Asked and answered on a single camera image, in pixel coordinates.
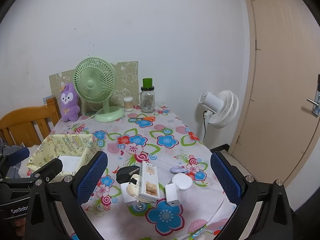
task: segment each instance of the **plush toy face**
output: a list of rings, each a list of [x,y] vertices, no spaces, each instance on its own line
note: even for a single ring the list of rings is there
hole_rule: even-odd
[[[78,94],[72,83],[66,84],[61,93],[61,106],[75,106],[78,104]]]

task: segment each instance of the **door frame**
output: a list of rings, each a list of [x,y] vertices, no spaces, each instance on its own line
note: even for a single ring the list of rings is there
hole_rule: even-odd
[[[250,58],[249,58],[249,71],[248,71],[248,80],[247,80],[247,87],[245,90],[244,95],[244,101],[239,117],[239,121],[236,127],[236,131],[233,135],[232,142],[230,144],[230,148],[228,150],[228,153],[232,155],[236,143],[240,137],[245,118],[247,116],[250,98],[252,94],[252,88],[253,88],[253,79],[254,79],[254,73],[255,73],[255,67],[256,67],[256,26],[255,26],[255,20],[254,20],[254,11],[253,11],[253,5],[251,0],[245,0],[247,4],[247,10],[248,10],[248,17],[249,17],[249,35],[250,35]],[[312,139],[301,157],[300,161],[296,165],[296,167],[293,169],[293,171],[290,173],[288,178],[283,182],[284,186],[287,187],[290,182],[294,179],[294,177],[299,173],[303,165],[306,163],[308,158],[310,157],[314,147],[316,146],[316,143],[320,136],[320,128],[319,128],[319,120],[318,124],[315,130],[315,133],[312,136]]]

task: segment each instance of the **cotton swab container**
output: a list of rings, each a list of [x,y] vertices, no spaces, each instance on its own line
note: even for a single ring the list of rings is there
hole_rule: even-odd
[[[125,97],[123,99],[123,102],[124,102],[124,110],[126,112],[133,110],[133,97]]]

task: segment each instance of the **stuffed rabbit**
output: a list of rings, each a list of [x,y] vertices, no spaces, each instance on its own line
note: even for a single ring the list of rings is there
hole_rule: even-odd
[[[73,83],[67,83],[61,92],[61,116],[63,122],[78,120],[80,107],[78,106],[78,94]]]

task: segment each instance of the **finger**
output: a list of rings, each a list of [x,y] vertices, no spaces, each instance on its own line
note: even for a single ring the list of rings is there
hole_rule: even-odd
[[[25,231],[25,225],[22,225],[21,227],[18,227],[16,229],[17,236],[24,236],[24,231]]]
[[[15,224],[17,227],[20,227],[20,226],[24,225],[25,223],[26,223],[26,219],[25,219],[25,218],[18,219],[18,220],[15,220],[15,221],[14,221],[14,224]]]

